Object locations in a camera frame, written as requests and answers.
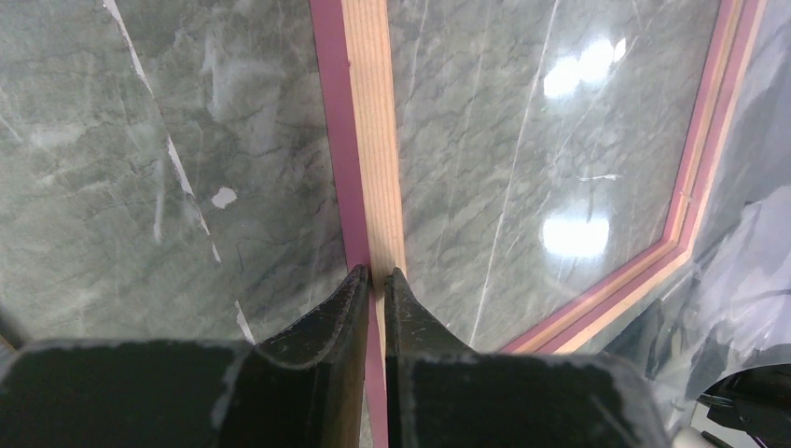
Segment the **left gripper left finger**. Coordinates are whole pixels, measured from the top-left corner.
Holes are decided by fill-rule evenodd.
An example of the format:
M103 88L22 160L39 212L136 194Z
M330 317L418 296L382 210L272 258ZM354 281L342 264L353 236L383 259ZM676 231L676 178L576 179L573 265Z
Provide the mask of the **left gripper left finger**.
M55 339L1 373L5 447L355 447L368 269L263 343Z

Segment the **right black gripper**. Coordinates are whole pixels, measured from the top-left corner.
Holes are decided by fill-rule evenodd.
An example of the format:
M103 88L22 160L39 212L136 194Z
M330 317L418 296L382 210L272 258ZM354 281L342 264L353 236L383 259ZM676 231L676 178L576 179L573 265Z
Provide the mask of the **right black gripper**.
M741 371L703 392L698 403L721 427L747 434L760 447L790 445L790 366Z

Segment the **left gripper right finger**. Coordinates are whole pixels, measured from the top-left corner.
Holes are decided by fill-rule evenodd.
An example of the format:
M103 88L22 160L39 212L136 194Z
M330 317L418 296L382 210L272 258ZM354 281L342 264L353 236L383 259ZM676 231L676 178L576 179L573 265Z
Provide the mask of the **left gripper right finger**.
M600 355L479 353L384 283L388 441L393 447L667 447L645 379Z

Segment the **clear glass pane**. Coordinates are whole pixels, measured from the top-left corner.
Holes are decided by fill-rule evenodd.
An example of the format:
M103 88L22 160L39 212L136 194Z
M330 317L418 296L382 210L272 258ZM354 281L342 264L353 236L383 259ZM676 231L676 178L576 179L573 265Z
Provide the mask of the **clear glass pane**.
M702 181L701 112L723 89L745 1L377 1L348 15L370 50L356 147L386 149L373 231L341 222L358 173L333 162L306 1L116 1L207 226L209 266L121 279L94 331L261 341L340 282L354 244L408 274L421 303L481 351L542 343L565 311L692 250L679 222Z

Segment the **pink wooden picture frame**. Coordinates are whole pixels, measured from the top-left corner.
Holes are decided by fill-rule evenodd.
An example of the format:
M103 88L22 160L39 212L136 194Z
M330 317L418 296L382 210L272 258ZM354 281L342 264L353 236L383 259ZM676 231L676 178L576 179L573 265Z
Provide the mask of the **pink wooden picture frame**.
M691 258L762 1L314 1L342 235L481 351L569 353Z

